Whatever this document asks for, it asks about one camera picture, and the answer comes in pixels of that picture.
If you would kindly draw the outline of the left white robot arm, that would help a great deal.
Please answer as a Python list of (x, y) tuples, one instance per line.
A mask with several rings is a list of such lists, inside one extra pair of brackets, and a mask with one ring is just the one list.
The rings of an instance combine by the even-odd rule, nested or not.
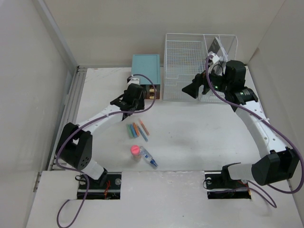
[(144, 110), (145, 97), (146, 89), (132, 83), (100, 113), (80, 124), (67, 123), (57, 145), (56, 158), (86, 174), (95, 188), (102, 188), (106, 184), (107, 170), (92, 158), (93, 135), (104, 132), (135, 111)]

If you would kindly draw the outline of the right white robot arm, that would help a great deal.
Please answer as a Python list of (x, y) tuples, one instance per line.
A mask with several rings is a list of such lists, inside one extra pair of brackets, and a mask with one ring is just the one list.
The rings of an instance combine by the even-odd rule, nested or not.
[(203, 94), (212, 91), (224, 93), (220, 100), (229, 104), (234, 113), (243, 121), (259, 151), (260, 160), (223, 166), (220, 182), (231, 187), (237, 180), (255, 181), (259, 185), (270, 185), (293, 177), (299, 163), (303, 163), (299, 152), (267, 120), (255, 92), (245, 86), (246, 68), (240, 61), (226, 63), (223, 75), (216, 74), (214, 68), (221, 65), (215, 59), (206, 60), (206, 69), (196, 74), (192, 83), (182, 91), (198, 98), (199, 88)]

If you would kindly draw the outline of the pink cap bottle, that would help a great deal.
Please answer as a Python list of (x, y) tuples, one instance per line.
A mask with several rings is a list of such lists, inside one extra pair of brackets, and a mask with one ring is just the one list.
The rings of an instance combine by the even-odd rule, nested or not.
[(140, 147), (138, 145), (131, 146), (130, 152), (132, 155), (132, 159), (134, 161), (139, 162), (141, 160), (142, 156), (141, 156)]

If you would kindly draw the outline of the teal mini drawer chest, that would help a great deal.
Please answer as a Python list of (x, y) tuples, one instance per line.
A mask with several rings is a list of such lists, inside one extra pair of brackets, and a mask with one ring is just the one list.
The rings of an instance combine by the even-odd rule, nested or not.
[(146, 99), (160, 99), (161, 69), (159, 54), (134, 54), (132, 58), (131, 74), (142, 74), (148, 77), (155, 89), (144, 77), (139, 77), (139, 84), (147, 91)]

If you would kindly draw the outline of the clear glue pen blue cap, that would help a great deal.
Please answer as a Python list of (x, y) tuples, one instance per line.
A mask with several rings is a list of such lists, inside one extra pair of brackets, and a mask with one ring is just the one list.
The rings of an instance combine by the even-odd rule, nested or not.
[(155, 161), (155, 159), (152, 157), (152, 155), (149, 154), (149, 152), (143, 146), (140, 146), (139, 148), (140, 148), (140, 153), (141, 153), (142, 157), (144, 157), (151, 166), (153, 166), (154, 168), (157, 168), (158, 164)]

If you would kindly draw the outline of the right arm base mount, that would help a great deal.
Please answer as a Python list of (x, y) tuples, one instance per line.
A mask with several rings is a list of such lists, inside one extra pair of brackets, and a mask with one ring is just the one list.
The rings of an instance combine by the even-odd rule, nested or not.
[(251, 199), (248, 184), (241, 180), (231, 180), (220, 171), (206, 171), (203, 187), (210, 200)]

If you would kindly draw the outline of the grey setup guide booklet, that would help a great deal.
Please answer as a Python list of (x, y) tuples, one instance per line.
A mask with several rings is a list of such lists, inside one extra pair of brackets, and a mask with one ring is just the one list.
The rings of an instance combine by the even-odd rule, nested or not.
[(208, 49), (208, 54), (217, 56), (220, 62), (228, 62), (228, 54), (218, 37), (215, 37)]

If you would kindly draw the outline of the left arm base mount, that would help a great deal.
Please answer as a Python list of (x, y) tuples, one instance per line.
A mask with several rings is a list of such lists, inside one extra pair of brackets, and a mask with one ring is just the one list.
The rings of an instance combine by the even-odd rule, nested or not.
[[(83, 174), (75, 176), (75, 180), (78, 181), (78, 190), (76, 198), (82, 200), (85, 196), (87, 181)], [(105, 182), (100, 185), (95, 180), (89, 178), (89, 190), (87, 193), (87, 200), (119, 200), (121, 197), (121, 184), (122, 173), (121, 172), (109, 172), (105, 179)]]

